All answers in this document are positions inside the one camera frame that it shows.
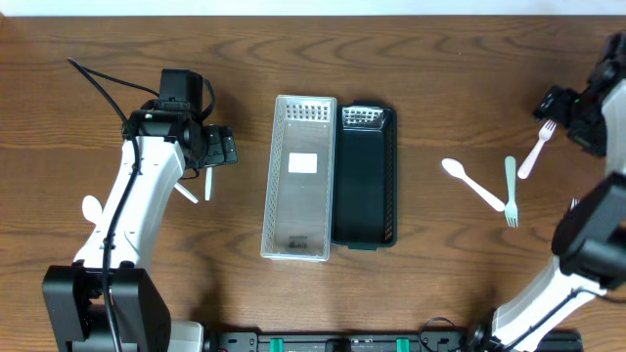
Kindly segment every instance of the white utensil handle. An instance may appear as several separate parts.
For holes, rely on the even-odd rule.
[[[483,199],[485,199],[485,201],[488,202],[489,205],[493,206],[493,208],[496,209],[496,211],[505,211],[505,204],[501,200],[496,198],[496,196],[492,195],[489,191],[483,189],[482,186],[480,186],[477,183],[473,182],[473,180],[470,177],[468,177],[468,176],[464,177],[463,180],[476,193],[478,193],[479,196],[481,196]]]
[[[185,187],[183,187],[183,185],[181,185],[181,184],[179,184],[177,182],[176,185],[174,185],[174,188],[176,189],[176,191],[180,192],[181,195],[185,196],[185,198],[190,200],[193,204],[197,204],[198,203],[198,199],[194,196],[194,194],[189,192],[189,190],[187,190]]]
[[[537,141],[537,144],[533,147],[532,151],[530,151],[530,154],[526,157],[526,160],[521,164],[521,167],[517,171],[517,177],[525,179],[528,175],[530,175],[530,171],[535,165],[537,156],[539,156],[539,152],[541,152],[541,149],[544,147],[544,143],[546,142],[542,140]]]
[[[515,201],[515,158],[507,156],[505,158],[505,170],[507,172],[507,189],[509,190],[509,201]]]

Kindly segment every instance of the white spoon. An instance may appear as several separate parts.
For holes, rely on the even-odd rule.
[[[454,177],[458,177],[465,181],[479,196],[485,199],[489,205],[493,206],[496,211],[504,211],[505,204],[496,198],[496,196],[492,195],[489,191],[482,188],[482,186],[475,183],[468,175],[466,175],[466,170],[463,168],[460,162],[452,158],[444,158],[441,160],[441,165],[443,168],[448,171],[448,173]]]
[[[93,196],[85,197],[82,200],[82,215],[87,221],[98,226],[98,222],[102,218],[102,205],[100,201]]]

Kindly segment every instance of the wooden table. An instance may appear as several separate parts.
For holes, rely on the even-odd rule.
[[[218,330],[417,330],[467,326],[512,299],[551,257],[553,230],[604,161],[562,130],[518,182],[519,229],[440,160],[462,161],[507,198],[504,158],[536,141],[531,113],[556,83],[582,88],[620,18],[127,18],[0,20],[0,349],[50,351],[41,294],[92,231],[81,201],[106,201],[120,123],[67,62],[158,88],[164,67],[209,78],[211,122],[235,131],[240,161],[214,171],[213,197],[174,193],[152,278],[174,319]],[[104,83],[126,114],[150,97]],[[399,115],[399,241],[334,246],[324,264],[259,255],[274,101],[279,94],[374,99]],[[184,182],[196,195],[203,180]],[[623,350],[626,309],[592,302],[563,327],[590,351]]]

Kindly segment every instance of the black cable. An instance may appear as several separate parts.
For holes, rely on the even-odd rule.
[[[154,95],[156,95],[156,96],[158,97],[158,92],[156,92],[156,91],[154,91],[154,90],[152,90],[152,89],[150,89],[150,88],[147,88],[147,87],[144,87],[144,86],[140,86],[139,84],[126,82],[126,81],[124,81],[124,80],[117,79],[117,78],[115,78],[115,77],[111,77],[111,76],[106,75],[106,74],[103,74],[103,73],[99,73],[98,71],[95,71],[95,70],[93,70],[93,69],[91,69],[91,68],[87,68],[87,67],[85,67],[85,66],[83,66],[83,68],[84,68],[87,72],[89,72],[89,73],[91,73],[91,74],[94,74],[94,75],[97,75],[97,76],[99,76],[99,77],[102,77],[102,78],[108,79],[109,81],[113,81],[113,82],[115,82],[115,83],[119,83],[119,84],[122,84],[122,85],[125,85],[125,86],[128,86],[128,87],[131,87],[131,88],[136,88],[136,89],[139,89],[139,90],[143,90],[143,91],[145,91],[145,92],[148,92],[148,93],[154,94]]]
[[[103,263],[102,263],[102,290],[103,290],[103,295],[105,297],[105,308],[107,311],[109,329],[111,330],[115,352],[122,352],[121,351],[121,339],[119,338],[119,329],[117,326],[117,319],[115,317],[115,311],[113,310],[113,307],[112,307],[111,293],[110,293],[111,283],[110,283],[109,276],[110,276],[110,266],[111,266],[112,238],[114,236],[115,227],[117,226],[117,221],[119,220],[119,215],[121,214],[124,204],[126,203],[128,196],[130,195],[130,190],[132,189],[133,184],[135,183],[135,179],[137,178],[137,175],[139,174],[139,168],[140,168],[139,146],[137,144],[137,138],[135,137],[135,133],[133,129],[131,128],[130,123],[128,122],[128,119],[126,118],[122,110],[115,103],[115,101],[111,98],[111,96],[107,93],[107,91],[105,91],[105,89],[100,84],[98,84],[98,82],[96,82],[96,80],[91,75],[89,75],[88,72],[92,72],[93,74],[101,76],[106,79],[111,79],[112,77],[105,76],[104,74],[101,74],[89,68],[83,67],[72,58],[68,58],[67,60],[83,76],[85,76],[85,78],[87,78],[87,80],[91,84],[93,84],[93,86],[103,95],[103,97],[105,97],[107,102],[111,104],[112,108],[115,110],[117,115],[119,115],[119,118],[122,120],[124,127],[128,131],[128,136],[129,136],[130,142],[133,145],[133,152],[135,154],[135,163],[132,166],[132,172],[130,174],[130,178],[128,179],[128,184],[126,184],[126,188],[124,189],[124,192],[121,195],[121,198],[119,199],[119,203],[117,204],[117,208],[115,209],[115,213],[113,214],[111,223],[109,225],[109,230],[107,231],[107,236],[105,237],[105,240],[104,240],[104,253],[103,253]],[[123,82],[115,78],[112,78],[111,80],[117,83]],[[124,85],[128,85],[131,87],[134,86],[134,85],[131,85],[130,83],[124,84]]]
[[[452,323],[448,318],[443,318],[443,317],[435,317],[435,318],[430,318],[428,319],[428,321],[420,328],[420,330],[418,331],[418,340],[420,341],[420,344],[426,349],[426,351],[428,352],[435,352],[434,350],[432,350],[430,347],[428,347],[428,343],[424,340],[422,340],[422,332],[424,331],[424,329],[430,325],[431,323],[434,322],[446,322],[448,324],[450,324],[452,326],[452,328],[454,328],[454,330],[459,331],[459,329],[457,328],[457,326],[454,325],[454,323]],[[461,349],[461,341],[459,341],[459,346],[453,349],[450,349],[448,351],[459,351]]]
[[[596,298],[598,298],[599,300],[602,300],[606,303],[611,303],[611,304],[626,304],[626,298],[613,298],[613,297],[607,297],[607,296],[603,296],[601,294],[597,294],[595,292],[591,292],[587,289],[582,289],[582,292],[585,293],[590,293],[593,294]]]

